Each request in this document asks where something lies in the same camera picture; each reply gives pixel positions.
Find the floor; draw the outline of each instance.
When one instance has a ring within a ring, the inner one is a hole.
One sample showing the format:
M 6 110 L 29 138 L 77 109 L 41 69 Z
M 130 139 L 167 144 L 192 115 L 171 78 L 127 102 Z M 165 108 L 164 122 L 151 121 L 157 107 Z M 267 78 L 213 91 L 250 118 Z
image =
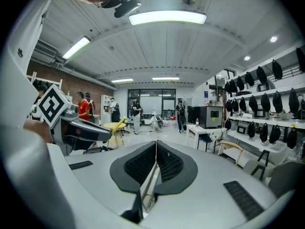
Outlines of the floor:
M 182 131 L 180 134 L 178 131 L 178 125 L 175 123 L 170 124 L 169 126 L 165 126 L 163 129 L 160 129 L 158 131 L 152 131 L 152 128 L 148 125 L 142 125 L 140 128 L 140 133 L 138 135 L 135 135 L 133 133 L 133 128 L 126 128 L 125 130 L 129 131 L 130 133 L 125 133 L 123 138 L 124 145 L 122 144 L 122 140 L 117 134 L 118 138 L 118 144 L 119 148 L 125 148 L 134 144 L 142 143 L 142 142 L 148 142 L 148 141 L 155 141 L 155 140 L 162 140 L 177 144 L 186 145 L 189 147 L 193 147 L 194 144 L 194 134 L 190 133 L 189 138 L 187 140 L 187 143 L 185 143 L 186 133 Z M 111 138 L 109 147 L 116 148 L 116 143 L 114 140 L 114 137 Z M 218 153 L 219 146 L 215 149 L 215 155 Z M 207 151 L 209 153 L 212 153 L 214 149 L 214 146 L 211 146 L 210 149 Z M 205 151 L 205 143 L 199 142 L 199 150 Z

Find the ceiling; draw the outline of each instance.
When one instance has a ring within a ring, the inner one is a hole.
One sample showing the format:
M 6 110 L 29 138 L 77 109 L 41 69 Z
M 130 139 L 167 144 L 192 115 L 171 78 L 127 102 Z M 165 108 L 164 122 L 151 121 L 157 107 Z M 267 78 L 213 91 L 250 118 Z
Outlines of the ceiling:
M 192 6 L 182 0 L 140 1 L 139 12 L 196 10 L 207 20 L 132 26 L 127 16 L 115 18 L 113 8 L 52 0 L 40 39 L 62 56 L 89 37 L 91 43 L 64 64 L 104 83 L 133 78 L 133 84 L 152 84 L 153 76 L 179 76 L 177 86 L 199 85 L 232 63 L 247 68 L 300 39 L 277 0 L 198 0 Z M 270 43 L 274 35 L 279 39 Z

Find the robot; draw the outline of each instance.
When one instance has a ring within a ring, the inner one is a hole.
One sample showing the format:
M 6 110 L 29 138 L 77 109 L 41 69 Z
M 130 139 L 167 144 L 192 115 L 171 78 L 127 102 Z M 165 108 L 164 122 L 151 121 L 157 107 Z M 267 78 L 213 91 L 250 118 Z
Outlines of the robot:
M 149 122 L 152 126 L 153 131 L 163 129 L 163 126 L 164 126 L 163 120 L 162 120 L 161 116 L 156 113 L 156 109 L 152 110 L 152 117 L 150 118 Z

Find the black device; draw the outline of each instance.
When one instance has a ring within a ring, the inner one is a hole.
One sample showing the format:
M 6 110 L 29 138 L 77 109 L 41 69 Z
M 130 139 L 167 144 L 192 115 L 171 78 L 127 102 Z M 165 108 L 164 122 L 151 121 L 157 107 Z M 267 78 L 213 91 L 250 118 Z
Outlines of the black device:
M 222 126 L 222 107 L 202 106 L 199 108 L 199 111 L 199 126 L 202 128 L 218 128 Z
M 199 118 L 200 107 L 187 106 L 187 113 L 188 113 L 187 122 L 191 124 L 195 124 L 196 119 Z

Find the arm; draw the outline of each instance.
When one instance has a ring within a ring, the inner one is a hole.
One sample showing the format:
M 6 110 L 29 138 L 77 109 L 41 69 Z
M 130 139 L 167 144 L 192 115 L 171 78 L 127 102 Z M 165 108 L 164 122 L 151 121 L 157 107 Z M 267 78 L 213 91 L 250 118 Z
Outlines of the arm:
M 141 111 L 142 110 L 142 108 L 141 108 L 141 105 L 139 105 L 139 104 L 137 104 L 137 109 L 135 109 L 136 111 Z
M 79 114 L 78 115 L 78 117 L 83 117 L 83 116 L 88 116 L 89 115 L 89 109 L 88 110 L 86 110 L 86 112 L 85 113 L 83 113 L 83 114 Z

